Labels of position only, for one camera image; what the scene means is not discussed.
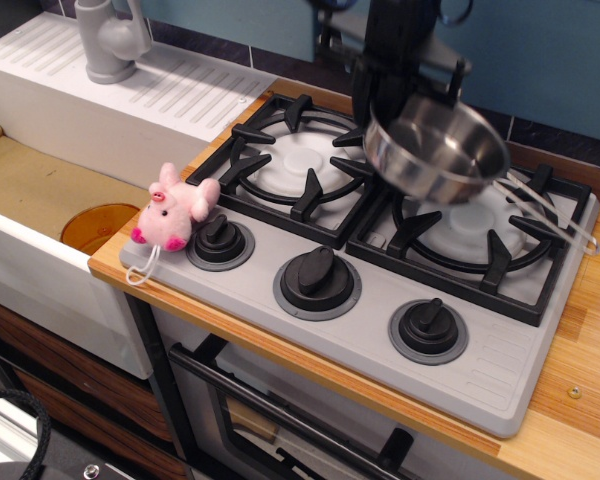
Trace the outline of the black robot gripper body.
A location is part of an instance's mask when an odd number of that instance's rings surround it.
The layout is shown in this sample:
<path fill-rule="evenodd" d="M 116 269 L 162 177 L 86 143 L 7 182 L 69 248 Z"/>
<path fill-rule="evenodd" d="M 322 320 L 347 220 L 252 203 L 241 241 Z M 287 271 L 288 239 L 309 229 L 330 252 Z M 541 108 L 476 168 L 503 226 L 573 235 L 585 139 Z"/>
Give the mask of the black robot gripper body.
<path fill-rule="evenodd" d="M 434 29 L 438 22 L 445 26 L 463 23 L 472 9 L 469 1 L 458 16 L 450 17 L 443 12 L 440 1 L 373 1 L 364 49 L 347 57 L 353 67 L 358 58 L 364 58 L 387 71 L 406 92 L 416 88 L 432 91 L 433 81 L 419 73 L 422 64 L 449 72 L 451 77 L 465 77 L 471 70 L 465 58 L 438 41 Z"/>

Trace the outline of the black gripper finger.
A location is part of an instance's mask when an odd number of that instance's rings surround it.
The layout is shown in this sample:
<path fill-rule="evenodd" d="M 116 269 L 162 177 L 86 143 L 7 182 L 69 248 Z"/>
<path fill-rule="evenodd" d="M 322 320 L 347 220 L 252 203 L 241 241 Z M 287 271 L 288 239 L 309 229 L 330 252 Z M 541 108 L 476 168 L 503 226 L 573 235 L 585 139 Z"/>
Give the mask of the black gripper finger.
<path fill-rule="evenodd" d="M 463 76 L 452 76 L 448 83 L 432 82 L 432 98 L 443 105 L 454 107 L 461 96 Z"/>
<path fill-rule="evenodd" d="M 373 112 L 388 119 L 394 111 L 393 76 L 387 71 L 358 58 L 353 67 L 352 110 L 359 127 L 366 127 Z"/>

